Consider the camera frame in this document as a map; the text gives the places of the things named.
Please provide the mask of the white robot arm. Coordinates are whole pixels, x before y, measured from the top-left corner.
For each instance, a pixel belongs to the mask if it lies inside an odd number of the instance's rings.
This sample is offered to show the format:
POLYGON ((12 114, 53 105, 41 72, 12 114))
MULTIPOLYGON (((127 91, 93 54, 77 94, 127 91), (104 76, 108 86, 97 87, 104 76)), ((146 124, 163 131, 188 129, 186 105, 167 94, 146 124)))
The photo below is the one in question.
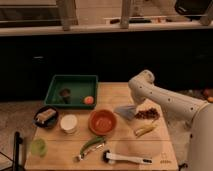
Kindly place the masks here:
POLYGON ((154 79, 151 71, 143 70, 129 80, 134 102, 148 98, 190 122, 187 171, 213 171, 213 103, 157 87, 154 79))

